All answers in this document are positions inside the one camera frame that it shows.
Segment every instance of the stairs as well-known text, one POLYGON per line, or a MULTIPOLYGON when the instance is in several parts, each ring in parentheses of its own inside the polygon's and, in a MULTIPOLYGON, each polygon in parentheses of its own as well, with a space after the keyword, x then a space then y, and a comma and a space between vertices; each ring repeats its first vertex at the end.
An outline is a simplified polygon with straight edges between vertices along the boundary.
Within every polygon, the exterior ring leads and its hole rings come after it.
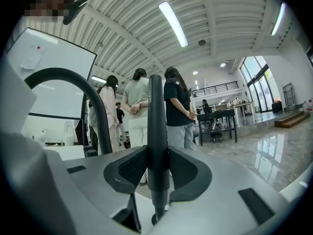
POLYGON ((310 117, 309 113, 298 112, 289 117, 275 121, 275 127, 291 128, 310 117))

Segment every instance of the wooden desk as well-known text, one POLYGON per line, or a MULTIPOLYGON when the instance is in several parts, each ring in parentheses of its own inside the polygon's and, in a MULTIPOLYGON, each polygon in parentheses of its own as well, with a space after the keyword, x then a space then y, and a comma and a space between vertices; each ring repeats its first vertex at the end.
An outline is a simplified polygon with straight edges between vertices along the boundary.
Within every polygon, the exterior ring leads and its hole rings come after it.
POLYGON ((197 115, 198 123, 199 123, 199 132, 200 132, 200 144, 202 146, 202 135, 206 133, 216 133, 216 132, 224 132, 224 131, 229 131, 229 136, 232 139, 232 134, 231 131, 235 132, 235 142, 237 142, 237 129, 236 129, 236 120, 235 120, 235 111, 234 110, 226 110, 226 111, 218 111, 218 112, 212 112, 208 114, 200 114, 197 115), (228 125, 229 128, 223 129, 223 130, 218 130, 218 131, 208 131, 208 132, 202 132, 201 130, 201 121, 207 121, 212 118, 222 118, 226 117, 228 119, 228 125), (234 128, 230 127, 230 121, 229 117, 233 117, 233 123, 234 123, 234 128))
MULTIPOLYGON (((255 112, 254 112, 253 101, 252 101, 252 102, 248 102, 248 103, 234 104, 232 106, 232 108, 233 108, 233 110, 235 112, 235 118, 236 118, 237 125, 239 123, 239 120, 238 120, 238 113, 236 111, 236 108, 239 108, 239 107, 242 108, 242 107, 247 106, 247 105, 250 105, 250 108, 252 108, 253 120, 255 122, 255 112)), ((244 121, 245 121, 246 120, 245 111, 243 109, 242 109, 242 111, 243 111, 243 114, 244 114, 244 121)))

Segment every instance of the black headset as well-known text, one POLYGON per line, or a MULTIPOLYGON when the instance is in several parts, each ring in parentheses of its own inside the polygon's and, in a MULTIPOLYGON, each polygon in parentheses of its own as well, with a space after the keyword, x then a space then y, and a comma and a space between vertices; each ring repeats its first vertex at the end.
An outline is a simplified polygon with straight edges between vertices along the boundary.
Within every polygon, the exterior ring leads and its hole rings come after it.
POLYGON ((64 10, 63 24, 68 25, 72 22, 86 4, 87 0, 69 0, 64 10))

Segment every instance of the dark hair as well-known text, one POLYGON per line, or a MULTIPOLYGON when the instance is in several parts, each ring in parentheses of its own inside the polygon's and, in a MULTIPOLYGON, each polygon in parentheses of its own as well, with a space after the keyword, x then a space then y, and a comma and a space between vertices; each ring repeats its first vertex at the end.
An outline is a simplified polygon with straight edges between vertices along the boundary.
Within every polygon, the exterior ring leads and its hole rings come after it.
POLYGON ((133 75, 133 80, 139 80, 139 78, 141 78, 142 76, 146 76, 146 70, 143 68, 138 68, 136 69, 134 75, 133 75))
POLYGON ((180 84, 184 88, 184 90, 188 91, 188 88, 185 84, 185 81, 183 80, 179 71, 175 67, 171 66, 171 67, 167 68, 164 76, 165 76, 166 80, 169 78, 176 78, 180 82, 180 84))
MULTIPOLYGON (((103 87, 112 87, 113 91, 114 91, 114 97, 115 97, 115 93, 116 93, 116 86, 118 84, 118 80, 115 76, 113 75, 110 75, 108 76, 107 78, 107 81, 106 83, 104 84, 104 86, 100 87, 97 92, 98 94, 101 92, 101 90, 103 89, 103 87)), ((92 103, 89 101, 89 104, 88 104, 89 108, 92 106, 92 103)))

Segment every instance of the black railing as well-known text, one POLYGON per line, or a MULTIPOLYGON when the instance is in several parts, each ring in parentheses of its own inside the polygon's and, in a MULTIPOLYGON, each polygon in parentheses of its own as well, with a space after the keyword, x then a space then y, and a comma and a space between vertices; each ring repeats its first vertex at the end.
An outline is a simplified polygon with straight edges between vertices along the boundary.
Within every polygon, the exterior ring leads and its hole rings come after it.
POLYGON ((197 97, 197 96, 204 96, 224 91, 229 91, 233 89, 238 89, 237 81, 225 83, 225 84, 219 84, 211 87, 206 87, 203 89, 195 90, 191 92, 191 97, 197 97))

